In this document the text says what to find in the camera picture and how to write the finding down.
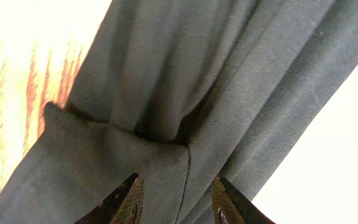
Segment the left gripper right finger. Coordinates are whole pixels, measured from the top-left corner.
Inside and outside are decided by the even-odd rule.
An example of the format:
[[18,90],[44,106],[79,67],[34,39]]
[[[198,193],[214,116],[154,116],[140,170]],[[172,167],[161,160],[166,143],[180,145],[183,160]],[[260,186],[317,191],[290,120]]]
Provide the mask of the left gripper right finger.
[[275,224],[225,177],[213,180],[215,224]]

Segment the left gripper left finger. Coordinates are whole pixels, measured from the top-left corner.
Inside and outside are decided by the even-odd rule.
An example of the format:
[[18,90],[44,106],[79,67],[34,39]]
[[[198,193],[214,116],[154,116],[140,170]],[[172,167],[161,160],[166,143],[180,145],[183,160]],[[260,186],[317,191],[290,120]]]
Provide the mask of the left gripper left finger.
[[143,202],[144,179],[133,173],[75,224],[139,224]]

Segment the black t-shirt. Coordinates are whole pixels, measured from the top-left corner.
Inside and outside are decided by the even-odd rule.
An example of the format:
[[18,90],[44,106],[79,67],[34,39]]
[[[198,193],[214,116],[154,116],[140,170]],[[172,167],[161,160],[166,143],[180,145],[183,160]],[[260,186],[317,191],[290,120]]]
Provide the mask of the black t-shirt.
[[0,223],[73,223],[133,173],[143,223],[254,197],[358,64],[358,1],[115,1],[67,105],[0,194]]

